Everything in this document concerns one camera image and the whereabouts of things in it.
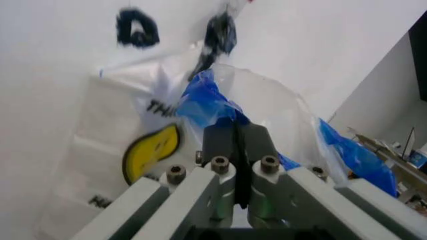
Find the white wall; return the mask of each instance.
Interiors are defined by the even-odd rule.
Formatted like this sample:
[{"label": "white wall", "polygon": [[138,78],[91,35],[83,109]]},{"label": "white wall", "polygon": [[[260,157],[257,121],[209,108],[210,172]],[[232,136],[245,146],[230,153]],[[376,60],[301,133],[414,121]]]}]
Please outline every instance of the white wall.
[{"label": "white wall", "polygon": [[419,149],[427,143],[427,102],[418,100],[410,105],[379,137],[389,143],[397,141],[403,149],[412,127],[415,127],[413,148]]},{"label": "white wall", "polygon": [[379,137],[420,98],[406,34],[336,111],[330,124],[349,137],[347,127]]}]

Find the white plastic bag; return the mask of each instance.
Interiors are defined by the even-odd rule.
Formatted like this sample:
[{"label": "white plastic bag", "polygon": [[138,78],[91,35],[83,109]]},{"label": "white plastic bag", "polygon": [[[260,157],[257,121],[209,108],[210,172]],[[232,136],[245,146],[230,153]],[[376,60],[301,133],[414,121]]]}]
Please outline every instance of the white plastic bag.
[{"label": "white plastic bag", "polygon": [[[89,80],[73,139],[36,223],[39,239],[71,238],[129,187],[122,170],[125,151],[135,139],[179,124],[169,113],[200,51],[201,45],[195,44],[177,55],[103,69]],[[152,101],[164,110],[170,107],[155,112],[155,107],[149,109]],[[192,135],[181,131],[179,149],[156,164],[153,175],[160,176],[171,163],[193,169],[195,147],[184,137]]]},{"label": "white plastic bag", "polygon": [[[211,89],[212,86],[207,86],[209,83],[206,82],[206,88],[202,87],[200,90],[206,91],[204,94],[207,95],[215,92],[211,101],[216,101],[216,104],[208,102],[209,96],[200,96],[200,101],[197,101],[195,95],[194,98],[184,95],[178,108],[178,114],[188,118],[186,128],[192,129],[199,143],[203,139],[203,128],[215,124],[218,116],[223,114],[221,106],[237,104],[251,122],[268,129],[279,153],[303,166],[322,167],[337,184],[344,184],[347,181],[341,158],[325,144],[319,132],[319,119],[309,111],[298,94],[275,80],[249,70],[215,64],[209,71],[211,72],[201,73],[198,77],[213,78],[219,93],[229,102],[224,103],[224,99],[217,97],[215,90]],[[218,111],[212,111],[213,105],[217,106],[214,109]],[[193,111],[198,112],[196,116],[191,116],[194,114]]]}]

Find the machine part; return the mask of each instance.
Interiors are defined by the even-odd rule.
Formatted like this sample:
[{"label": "machine part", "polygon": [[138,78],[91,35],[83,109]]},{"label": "machine part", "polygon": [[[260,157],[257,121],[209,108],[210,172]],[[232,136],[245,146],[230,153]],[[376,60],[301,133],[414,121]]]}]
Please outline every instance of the machine part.
[{"label": "machine part", "polygon": [[196,167],[132,239],[183,239],[192,227],[208,227],[219,184],[215,172]]},{"label": "machine part", "polygon": [[253,187],[267,197],[276,218],[292,228],[318,227],[336,239],[398,239],[305,167],[267,174],[258,161],[252,170]]},{"label": "machine part", "polygon": [[280,162],[275,156],[263,156],[261,158],[261,169],[266,174],[274,174],[279,170]]},{"label": "machine part", "polygon": [[168,196],[166,187],[141,177],[72,239],[130,239]]},{"label": "machine part", "polygon": [[334,240],[327,230],[294,228],[194,228],[186,240]]},{"label": "machine part", "polygon": [[[212,165],[215,162],[212,160],[208,164],[204,166],[205,169],[212,169]],[[216,209],[212,214],[212,227],[217,226],[219,220],[225,220],[227,218],[233,217],[233,209],[235,204],[235,184],[236,184],[236,168],[233,164],[229,163],[228,171],[222,174],[218,174],[219,176],[219,195],[220,198],[216,204]]]},{"label": "machine part", "polygon": [[[132,44],[137,48],[146,48],[160,42],[156,22],[139,9],[121,9],[116,20],[117,42],[120,44]],[[132,33],[133,21],[139,22],[143,31],[134,31]]]},{"label": "machine part", "polygon": [[170,184],[178,185],[186,178],[186,168],[180,164],[171,165],[166,171],[166,178]]},{"label": "machine part", "polygon": [[230,161],[225,156],[216,156],[210,161],[210,169],[217,174],[226,174],[229,171]]},{"label": "machine part", "polygon": [[152,165],[174,154],[180,138],[178,126],[173,123],[135,140],[123,155],[121,168],[126,183],[131,185]]},{"label": "machine part", "polygon": [[363,178],[337,187],[347,199],[402,239],[427,239],[427,220]]},{"label": "machine part", "polygon": [[326,171],[323,170],[323,168],[319,166],[308,166],[307,169],[309,169],[314,175],[316,175],[318,178],[326,182],[328,179],[328,174]]},{"label": "machine part", "polygon": [[202,159],[202,151],[195,151],[195,165],[197,167],[202,167],[203,159]]},{"label": "machine part", "polygon": [[215,125],[203,132],[202,165],[216,156],[224,156],[237,169],[234,203],[242,209],[248,206],[251,195],[252,164],[264,156],[275,156],[277,151],[264,126],[250,122],[233,122],[219,118]]},{"label": "machine part", "polygon": [[[275,172],[266,173],[262,168],[262,160],[257,161],[252,166],[252,170],[254,168],[259,168],[258,171],[261,170],[264,174],[268,174],[269,179],[273,181],[273,184],[277,183],[280,175],[285,174],[285,169],[282,165],[278,165]],[[277,225],[283,226],[283,224],[279,223],[282,220],[277,218],[276,209],[274,208],[273,204],[269,201],[266,195],[258,190],[254,185],[251,186],[247,220],[254,228],[270,228],[276,227]]]}]

